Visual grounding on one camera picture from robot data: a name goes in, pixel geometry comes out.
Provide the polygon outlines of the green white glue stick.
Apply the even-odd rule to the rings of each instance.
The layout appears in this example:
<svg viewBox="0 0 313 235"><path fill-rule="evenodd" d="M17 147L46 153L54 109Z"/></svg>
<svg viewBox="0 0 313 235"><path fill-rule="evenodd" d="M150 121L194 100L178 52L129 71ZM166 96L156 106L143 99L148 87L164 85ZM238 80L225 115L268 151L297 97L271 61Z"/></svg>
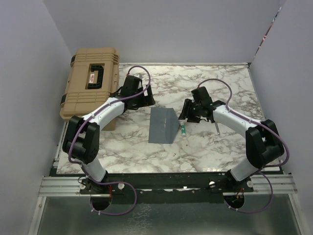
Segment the green white glue stick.
<svg viewBox="0 0 313 235"><path fill-rule="evenodd" d="M181 124L180 127L181 127L181 134L182 134L183 136L186 136L185 124L184 124L184 123Z"/></svg>

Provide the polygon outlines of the grey paper envelope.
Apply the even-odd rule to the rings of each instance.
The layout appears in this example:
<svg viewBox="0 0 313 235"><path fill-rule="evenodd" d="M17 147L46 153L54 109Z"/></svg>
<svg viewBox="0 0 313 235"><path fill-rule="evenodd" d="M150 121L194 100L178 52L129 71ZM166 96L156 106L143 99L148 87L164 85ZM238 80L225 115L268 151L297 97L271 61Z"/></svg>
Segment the grey paper envelope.
<svg viewBox="0 0 313 235"><path fill-rule="evenodd" d="M173 108L151 108L148 143L172 144L179 127Z"/></svg>

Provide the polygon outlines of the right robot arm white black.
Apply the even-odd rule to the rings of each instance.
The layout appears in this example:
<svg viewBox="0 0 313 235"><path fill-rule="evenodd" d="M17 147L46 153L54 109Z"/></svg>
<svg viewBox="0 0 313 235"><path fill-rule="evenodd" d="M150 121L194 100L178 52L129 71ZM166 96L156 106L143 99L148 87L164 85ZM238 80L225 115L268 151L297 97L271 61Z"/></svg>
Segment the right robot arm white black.
<svg viewBox="0 0 313 235"><path fill-rule="evenodd" d="M205 118L211 123L219 122L245 138L246 158L228 170L222 180L229 191L238 190L250 175L285 153L272 120L238 117L227 109L225 102L213 101L205 87L196 88L191 93L193 99L185 99L179 120L199 123Z"/></svg>

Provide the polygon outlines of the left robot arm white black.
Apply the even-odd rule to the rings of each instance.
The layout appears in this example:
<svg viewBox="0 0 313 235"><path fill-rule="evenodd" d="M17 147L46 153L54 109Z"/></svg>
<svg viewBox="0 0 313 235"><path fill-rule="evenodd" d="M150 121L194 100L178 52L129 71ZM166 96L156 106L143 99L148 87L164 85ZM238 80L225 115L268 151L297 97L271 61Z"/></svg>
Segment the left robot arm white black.
<svg viewBox="0 0 313 235"><path fill-rule="evenodd" d="M108 100L91 113L82 117L73 116L69 122L62 150L71 163L79 164L86 176L92 180L91 187L97 193L107 190L107 171L97 157L100 131L112 120L127 110L154 105L150 84L142 86L142 79L127 75L124 85L112 93Z"/></svg>

